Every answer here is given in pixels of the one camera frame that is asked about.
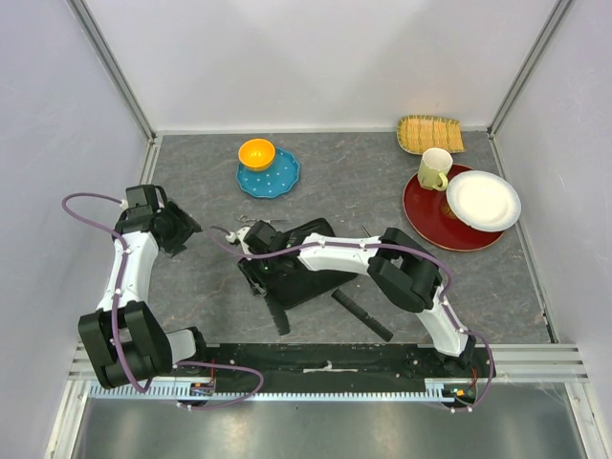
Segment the black zippered tool case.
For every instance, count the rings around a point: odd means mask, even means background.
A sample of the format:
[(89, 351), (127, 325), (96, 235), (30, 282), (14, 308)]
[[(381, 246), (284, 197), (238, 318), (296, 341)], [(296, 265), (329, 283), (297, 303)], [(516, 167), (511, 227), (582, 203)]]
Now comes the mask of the black zippered tool case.
[[(311, 220), (287, 231), (278, 231), (272, 225), (259, 221), (251, 226), (244, 243), (247, 251), (251, 253), (270, 253), (297, 246), (313, 232), (324, 236), (335, 234), (329, 222), (324, 218)], [(266, 287), (266, 296), (274, 298), (286, 310), (336, 289), (357, 277), (354, 273), (312, 272), (299, 262), (296, 253), (284, 256), (292, 257), (297, 264), (297, 272), (274, 287)]]

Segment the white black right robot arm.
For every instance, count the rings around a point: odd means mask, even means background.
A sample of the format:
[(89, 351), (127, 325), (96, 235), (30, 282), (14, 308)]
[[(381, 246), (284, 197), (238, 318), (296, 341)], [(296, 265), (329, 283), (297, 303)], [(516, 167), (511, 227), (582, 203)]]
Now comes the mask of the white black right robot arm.
[(291, 331), (287, 310), (363, 275), (422, 322), (445, 374), (460, 376), (471, 367), (475, 339), (444, 303), (439, 266), (401, 230), (351, 239), (336, 236), (324, 218), (286, 231), (259, 220), (239, 229), (230, 242), (243, 250), (238, 267), (251, 292), (264, 298), (279, 335)]

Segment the black straight comb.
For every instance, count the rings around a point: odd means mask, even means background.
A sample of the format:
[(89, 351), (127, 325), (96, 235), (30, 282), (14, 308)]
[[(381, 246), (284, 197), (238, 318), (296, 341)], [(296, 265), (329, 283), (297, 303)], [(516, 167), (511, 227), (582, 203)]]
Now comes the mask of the black straight comb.
[(360, 305), (358, 305), (352, 298), (350, 298), (340, 289), (333, 291), (331, 297), (383, 341), (390, 342), (392, 340), (393, 333), (390, 330), (373, 318), (368, 312), (366, 312)]

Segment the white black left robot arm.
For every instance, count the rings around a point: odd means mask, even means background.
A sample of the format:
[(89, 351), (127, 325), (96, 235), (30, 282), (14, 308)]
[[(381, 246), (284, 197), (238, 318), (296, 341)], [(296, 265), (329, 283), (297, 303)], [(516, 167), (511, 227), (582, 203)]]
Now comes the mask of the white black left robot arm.
[(131, 186), (121, 203), (119, 220), (108, 231), (114, 245), (109, 282), (97, 309), (80, 317), (77, 329), (102, 387), (130, 384), (144, 392), (176, 364), (189, 376), (208, 369), (202, 333), (195, 327), (167, 333), (148, 306), (158, 255), (181, 253), (202, 228), (161, 186)]

